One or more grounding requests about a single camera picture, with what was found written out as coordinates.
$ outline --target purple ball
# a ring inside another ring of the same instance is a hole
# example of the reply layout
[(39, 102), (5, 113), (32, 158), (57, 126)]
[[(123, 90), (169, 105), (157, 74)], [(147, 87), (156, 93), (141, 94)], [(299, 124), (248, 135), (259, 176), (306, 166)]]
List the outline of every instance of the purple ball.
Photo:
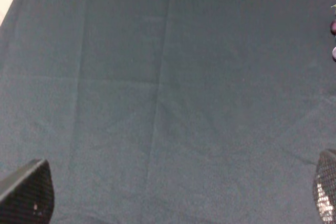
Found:
[(332, 51), (332, 57), (336, 60), (336, 47)]
[(336, 20), (334, 20), (333, 22), (331, 22), (330, 24), (330, 31), (332, 34), (336, 35)]

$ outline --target dark blue fabric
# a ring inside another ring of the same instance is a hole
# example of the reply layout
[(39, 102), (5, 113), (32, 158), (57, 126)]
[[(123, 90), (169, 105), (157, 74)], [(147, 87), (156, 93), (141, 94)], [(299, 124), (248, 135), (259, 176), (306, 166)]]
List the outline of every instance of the dark blue fabric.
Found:
[(318, 223), (335, 1), (15, 0), (0, 174), (48, 159), (52, 223)]

